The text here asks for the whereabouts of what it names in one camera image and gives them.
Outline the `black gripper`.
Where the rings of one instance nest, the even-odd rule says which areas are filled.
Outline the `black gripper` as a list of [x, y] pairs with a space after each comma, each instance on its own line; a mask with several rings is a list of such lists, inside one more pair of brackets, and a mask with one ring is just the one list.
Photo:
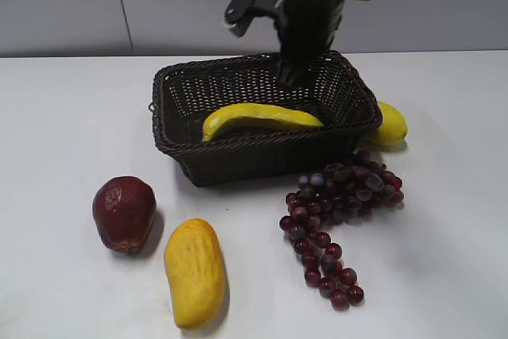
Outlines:
[[231, 0], [223, 24], [233, 35], [242, 37], [254, 18], [272, 19], [281, 48], [277, 83], [281, 87], [300, 87], [311, 64], [333, 43], [344, 1]]

